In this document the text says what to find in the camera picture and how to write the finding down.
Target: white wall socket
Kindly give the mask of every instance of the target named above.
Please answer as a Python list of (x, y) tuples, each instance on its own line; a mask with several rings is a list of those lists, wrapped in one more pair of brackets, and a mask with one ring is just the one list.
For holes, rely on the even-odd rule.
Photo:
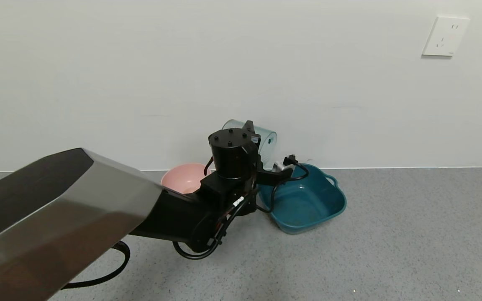
[(437, 17), (423, 55), (453, 56), (470, 23), (467, 18)]

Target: pink bowl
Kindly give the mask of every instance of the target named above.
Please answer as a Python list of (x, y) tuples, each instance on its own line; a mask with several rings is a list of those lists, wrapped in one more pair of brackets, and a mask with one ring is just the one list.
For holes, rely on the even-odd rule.
[(167, 171), (161, 179), (161, 185), (180, 193), (192, 193), (200, 188), (200, 180), (204, 179), (204, 168), (200, 163), (187, 163)]

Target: blue basin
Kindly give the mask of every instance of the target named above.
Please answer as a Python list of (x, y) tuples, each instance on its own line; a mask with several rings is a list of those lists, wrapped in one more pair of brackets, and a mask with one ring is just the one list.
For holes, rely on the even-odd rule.
[[(270, 213), (279, 228), (288, 234), (308, 231), (340, 215), (347, 206), (346, 197), (334, 177), (313, 165), (303, 166), (310, 171), (310, 175), (280, 186), (275, 194), (273, 212)], [(292, 177), (302, 175), (304, 171), (297, 167)], [(272, 190), (272, 186), (260, 185), (260, 198), (267, 208)]]

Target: black cable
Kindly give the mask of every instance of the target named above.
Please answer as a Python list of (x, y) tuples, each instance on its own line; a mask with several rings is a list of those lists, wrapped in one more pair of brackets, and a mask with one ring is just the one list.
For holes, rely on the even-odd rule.
[(226, 235), (226, 229), (228, 229), (233, 219), (237, 216), (237, 214), (239, 214), (239, 211), (241, 211), (241, 209), (245, 206), (245, 204), (248, 203), (248, 199), (249, 199), (248, 197), (245, 198), (241, 202), (241, 204), (237, 206), (237, 209), (230, 215), (230, 218), (226, 220), (226, 222), (222, 225), (222, 227), (217, 233), (216, 238), (213, 240), (211, 247), (206, 252), (203, 252), (201, 254), (189, 254), (182, 250), (182, 248), (179, 246), (179, 242), (172, 242), (176, 252), (178, 252), (178, 254), (180, 254), (182, 257), (185, 257), (187, 259), (192, 259), (192, 260), (203, 259), (211, 255), (211, 253), (213, 253), (216, 250), (218, 245), (222, 243), (220, 240), (224, 237), (224, 235)]
[(294, 177), (294, 178), (289, 178), (289, 179), (285, 179), (285, 180), (282, 180), (282, 181), (279, 181), (274, 187), (273, 187), (273, 190), (271, 191), (271, 196), (269, 198), (269, 209), (265, 209), (263, 207), (260, 207), (256, 204), (256, 208), (258, 210), (260, 210), (261, 212), (264, 212), (264, 213), (271, 213), (273, 212), (274, 210), (274, 198), (275, 198), (275, 195), (276, 195), (276, 191), (278, 190), (278, 187), (280, 187), (280, 185), (283, 185), (289, 181), (298, 181), (298, 180), (302, 180), (304, 178), (306, 178), (308, 175), (310, 175), (310, 171), (308, 171), (308, 169), (306, 167), (304, 167), (302, 164), (300, 164), (299, 162), (296, 162), (296, 163), (293, 163), (295, 166), (298, 166), (300, 169), (304, 170), (304, 175), (300, 176), (300, 177)]
[(119, 241), (114, 246), (112, 246), (111, 248), (113, 248), (117, 251), (120, 251), (124, 254), (124, 262), (122, 263), (122, 265), (120, 265), (116, 270), (114, 270), (112, 273), (110, 273), (108, 275), (105, 275), (103, 277), (100, 277), (100, 278), (94, 279), (94, 280), (87, 280), (87, 281), (82, 281), (82, 282), (72, 282), (72, 283), (69, 283), (69, 284), (63, 286), (63, 288), (61, 288), (61, 290), (84, 288), (86, 286), (95, 286), (96, 284), (100, 284), (100, 283), (109, 281), (109, 280), (115, 278), (116, 276), (118, 276), (118, 274), (120, 274), (124, 270), (124, 268), (126, 268), (126, 265), (128, 265), (128, 261), (130, 261), (130, 255), (131, 255), (130, 247), (128, 247), (128, 245), (125, 244), (123, 241)]
[(213, 157), (209, 159), (208, 163), (206, 164), (206, 167), (204, 168), (204, 175), (207, 176), (207, 169), (211, 166), (211, 163), (213, 163)]

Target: gray floor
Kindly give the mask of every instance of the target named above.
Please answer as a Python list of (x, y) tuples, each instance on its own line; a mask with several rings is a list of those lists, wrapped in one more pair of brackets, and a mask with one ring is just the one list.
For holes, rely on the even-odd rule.
[[(482, 168), (331, 174), (348, 208), (312, 231), (287, 235), (262, 213), (240, 217), (200, 261), (128, 236), (122, 274), (51, 300), (482, 300)], [(108, 251), (76, 280), (121, 260)]]

